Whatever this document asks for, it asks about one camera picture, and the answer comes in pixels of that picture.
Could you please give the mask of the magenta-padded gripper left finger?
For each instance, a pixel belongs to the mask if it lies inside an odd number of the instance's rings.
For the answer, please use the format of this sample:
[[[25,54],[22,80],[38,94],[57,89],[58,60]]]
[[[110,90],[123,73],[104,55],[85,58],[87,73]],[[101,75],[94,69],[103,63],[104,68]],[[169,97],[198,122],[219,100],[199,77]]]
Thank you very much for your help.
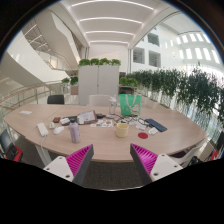
[[[93,145],[90,144],[69,156],[58,156],[44,170],[81,186],[93,155]]]

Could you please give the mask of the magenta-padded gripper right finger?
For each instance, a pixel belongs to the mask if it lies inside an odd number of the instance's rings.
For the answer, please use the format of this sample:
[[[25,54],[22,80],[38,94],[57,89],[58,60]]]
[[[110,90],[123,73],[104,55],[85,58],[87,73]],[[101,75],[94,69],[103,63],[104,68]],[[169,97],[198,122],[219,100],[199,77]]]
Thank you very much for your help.
[[[147,185],[182,169],[168,155],[157,155],[136,144],[130,145],[130,154],[143,185]]]

